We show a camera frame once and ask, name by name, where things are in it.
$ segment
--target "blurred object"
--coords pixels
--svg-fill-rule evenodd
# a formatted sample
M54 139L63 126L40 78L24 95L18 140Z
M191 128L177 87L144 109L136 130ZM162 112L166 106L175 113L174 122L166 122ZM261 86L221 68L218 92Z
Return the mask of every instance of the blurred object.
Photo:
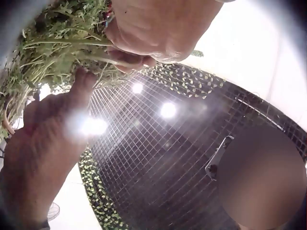
M0 63L16 44L22 29L50 3L50 0L2 0L0 3Z
M48 212L48 221L54 220L60 214L60 207L56 203L52 203Z
M196 57L203 57L204 53L202 51L199 50L193 50L193 52L191 53L192 56L196 56Z

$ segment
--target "wire grid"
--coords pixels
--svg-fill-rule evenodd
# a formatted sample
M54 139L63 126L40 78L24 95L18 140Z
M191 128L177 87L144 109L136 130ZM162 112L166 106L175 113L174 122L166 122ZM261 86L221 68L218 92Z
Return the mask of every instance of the wire grid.
M143 85L140 94L131 90L136 83ZM131 229L236 229L204 169L223 139L247 126L271 125L292 139L305 160L306 133L229 82L205 100L160 83L138 74L127 85L94 92L92 114L108 123L92 147L106 192ZM204 83L202 90L212 89ZM160 115L165 102L176 106L175 117Z

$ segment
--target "wire mesh cage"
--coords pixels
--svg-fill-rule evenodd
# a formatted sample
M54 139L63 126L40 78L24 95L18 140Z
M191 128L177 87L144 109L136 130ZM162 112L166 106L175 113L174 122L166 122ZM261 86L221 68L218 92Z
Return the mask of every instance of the wire mesh cage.
M137 73L94 92L91 112L108 123L92 158L105 192L130 229L236 229L205 172L211 156L244 128L284 132L306 160L306 133L246 90L182 65ZM98 182L93 190L103 196Z

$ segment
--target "ceiling light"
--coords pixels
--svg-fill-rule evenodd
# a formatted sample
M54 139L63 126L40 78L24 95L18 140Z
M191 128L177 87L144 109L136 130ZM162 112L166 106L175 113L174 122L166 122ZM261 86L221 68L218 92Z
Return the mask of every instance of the ceiling light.
M141 83L135 83L132 87L132 91L135 94L140 94L143 90L143 85Z
M161 109L161 115L164 118L171 118L176 114L176 108L173 103L165 103Z

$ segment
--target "hand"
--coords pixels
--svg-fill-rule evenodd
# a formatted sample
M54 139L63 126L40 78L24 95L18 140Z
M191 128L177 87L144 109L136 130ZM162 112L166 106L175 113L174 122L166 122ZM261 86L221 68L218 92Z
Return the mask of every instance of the hand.
M6 147L2 192L9 214L21 229L36 229L78 162L86 136L71 136L71 118L88 111L96 76L79 68L70 92L29 104L24 127Z
M129 53L165 63L182 61L191 54L222 5L216 0L113 0L115 18L106 36Z

